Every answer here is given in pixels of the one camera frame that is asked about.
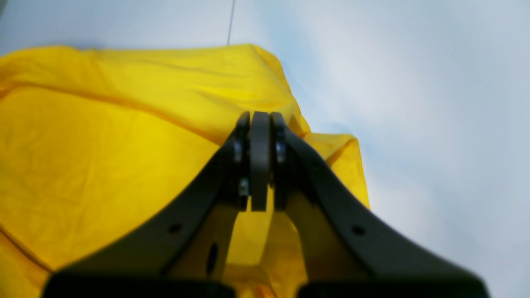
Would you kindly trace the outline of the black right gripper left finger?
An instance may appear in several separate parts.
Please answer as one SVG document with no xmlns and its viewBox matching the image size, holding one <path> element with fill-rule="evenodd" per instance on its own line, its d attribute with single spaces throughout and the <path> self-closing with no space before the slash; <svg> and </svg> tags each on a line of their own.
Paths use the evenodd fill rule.
<svg viewBox="0 0 530 298">
<path fill-rule="evenodd" d="M 43 298 L 234 298 L 220 281 L 248 173 L 243 113 L 189 185 L 129 234 L 54 273 Z"/>
</svg>

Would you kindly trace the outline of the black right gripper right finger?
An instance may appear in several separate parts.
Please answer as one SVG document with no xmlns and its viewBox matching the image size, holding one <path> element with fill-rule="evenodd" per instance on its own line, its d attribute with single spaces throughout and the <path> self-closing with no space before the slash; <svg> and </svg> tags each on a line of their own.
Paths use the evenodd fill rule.
<svg viewBox="0 0 530 298">
<path fill-rule="evenodd" d="M 365 207 L 280 113 L 250 124 L 252 211 L 273 208 L 295 226 L 307 283 L 299 298 L 487 298 L 475 274 L 420 247 Z"/>
</svg>

